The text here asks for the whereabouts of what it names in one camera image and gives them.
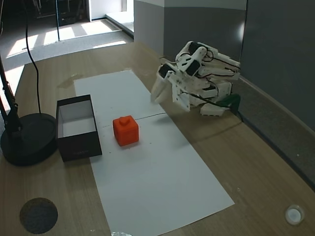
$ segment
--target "black lamp base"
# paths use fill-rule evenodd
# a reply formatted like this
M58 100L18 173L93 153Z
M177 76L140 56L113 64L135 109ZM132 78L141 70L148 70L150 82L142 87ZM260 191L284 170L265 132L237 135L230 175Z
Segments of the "black lamp base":
M7 131L1 136L1 149L8 162L15 166L37 164L57 149L56 120L48 114L31 114L20 118L21 139L10 139Z

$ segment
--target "wooden tabletop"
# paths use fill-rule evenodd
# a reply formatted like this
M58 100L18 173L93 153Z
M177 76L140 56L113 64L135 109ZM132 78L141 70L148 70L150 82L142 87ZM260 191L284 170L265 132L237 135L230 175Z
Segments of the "wooden tabletop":
M42 112L55 116L57 100L74 97L73 80L132 69L151 90L158 55L131 43L88 50L36 63L40 71ZM28 64L16 92L19 115L36 113L36 74ZM315 193L251 129L226 113L202 117L185 113L170 100L163 108L205 161L235 205L168 236L312 236L315 235ZM0 160L0 235L26 236L19 221L24 203L33 198L55 203L59 217L45 236L110 236L89 159L63 163L56 151L32 167ZM292 204L305 211L299 226L284 218Z

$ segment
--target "orange block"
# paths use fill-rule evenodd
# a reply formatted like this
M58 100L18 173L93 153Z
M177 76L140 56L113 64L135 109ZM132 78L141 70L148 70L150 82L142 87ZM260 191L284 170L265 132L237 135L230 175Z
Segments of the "orange block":
M132 116L113 120L113 127L115 138L120 146L139 141L139 126Z

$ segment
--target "open box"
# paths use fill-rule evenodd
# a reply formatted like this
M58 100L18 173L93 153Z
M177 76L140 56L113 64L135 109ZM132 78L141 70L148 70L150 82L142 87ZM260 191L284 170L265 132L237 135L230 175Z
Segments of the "open box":
M58 101L56 118L63 161L102 155L90 95Z

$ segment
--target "black wire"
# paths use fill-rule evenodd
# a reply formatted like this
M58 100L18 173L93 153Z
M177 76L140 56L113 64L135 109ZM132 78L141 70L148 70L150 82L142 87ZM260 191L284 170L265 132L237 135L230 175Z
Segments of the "black wire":
M37 76L37 79L36 79L36 83L37 83L37 103L38 103L38 111L41 114L40 101L39 101L39 88L38 88L39 87L39 72L38 72L38 68L37 68L37 66L35 64L35 61L33 60L33 57L32 57L31 52L30 52L30 47L29 47L29 39L28 39L28 36L29 36L29 16L28 16L28 11L26 9L24 0L21 0L21 2L22 2L22 5L23 5L23 8L24 8L24 11L25 11L25 15L26 15L26 27L25 27L26 48L28 50L28 54L29 54L29 57L31 59L31 62L34 65L35 70L36 70L36 76Z
M209 104L211 104L211 105L214 105L214 106L217 106L217 107L221 107L221 108L229 108L229 109L230 109L230 107L228 107L228 106L220 106L220 105L218 105L217 103L214 103L214 102L210 101L209 99L204 98L204 97L202 97L202 96L198 96L198 95L196 95L196 94L188 93L188 92L183 92L183 93L188 94L188 95L190 95L190 96L192 96L192 97L198 98L198 99L200 99L200 100L202 100L202 101L204 101L204 102L206 102L206 103L209 103ZM237 114L238 114L239 118L241 119L242 123L244 123L243 115L242 115L239 111L237 111Z
M236 68L238 68L238 69L241 69L240 67L238 67L238 66L236 66L236 65L233 65L233 64L230 64L230 63L228 63L228 62L226 62L226 61L223 61L223 60L221 60L221 59L219 59L219 58L213 58L213 59L214 59L214 60L221 61L221 62L223 62L223 63L225 63L225 64L230 65L230 66L234 66L234 67L236 67Z
M207 75L204 75L204 76L199 76L199 75L197 75L196 77L199 78L199 79L204 79L204 78L209 77L209 76L211 76L211 75L219 76L219 77L233 77L235 74L236 74L236 72L234 72L233 75L218 75L218 74L213 74L213 73L211 73L211 74L207 74Z
M242 115L239 111L237 111L237 114L238 114L238 116L240 117L242 123L244 123L244 117L243 117L243 115Z
M226 61L223 61L223 60L221 60L221 59L219 59L219 58L215 58L215 55L213 54L213 52L212 52L211 50L208 50L208 52L211 52L211 54L212 54L211 60L204 60L204 62L212 62L213 60L218 60L218 61L221 61L221 62L223 62L223 63L225 63L225 64L230 65L230 66L233 66L233 67L236 67L236 68L238 68L238 69L241 69L240 67L238 67L238 66L236 66L236 65L230 64L230 63L228 63L228 62L226 62Z
M228 107L228 106L220 106L220 105L218 105L217 103L215 103L215 102L213 102L213 101L210 101L210 100L207 99L207 98L204 98L204 97L202 97L202 96L198 96L198 95L193 94L193 93L188 93L188 92L183 92L183 93L188 94L188 95L190 95L190 96L192 96L192 97L198 98L198 99L200 99L200 100L202 100L202 101L204 101L204 102L206 102L206 103L209 103L209 104L214 105L214 106L217 106L217 107L230 108L230 107Z

